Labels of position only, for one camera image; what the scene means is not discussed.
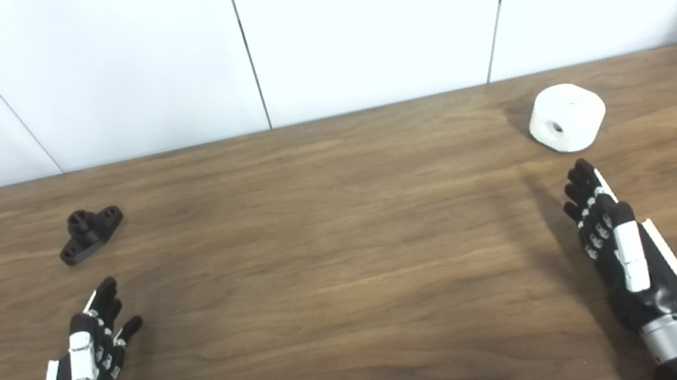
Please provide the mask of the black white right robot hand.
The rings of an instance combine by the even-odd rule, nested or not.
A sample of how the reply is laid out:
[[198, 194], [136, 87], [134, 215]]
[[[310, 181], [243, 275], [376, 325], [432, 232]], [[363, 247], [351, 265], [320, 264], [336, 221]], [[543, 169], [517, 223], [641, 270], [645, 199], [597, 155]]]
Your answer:
[[563, 211], [577, 227], [617, 321], [639, 332], [677, 316], [677, 258], [655, 226], [638, 220], [588, 160], [579, 158], [567, 177]]

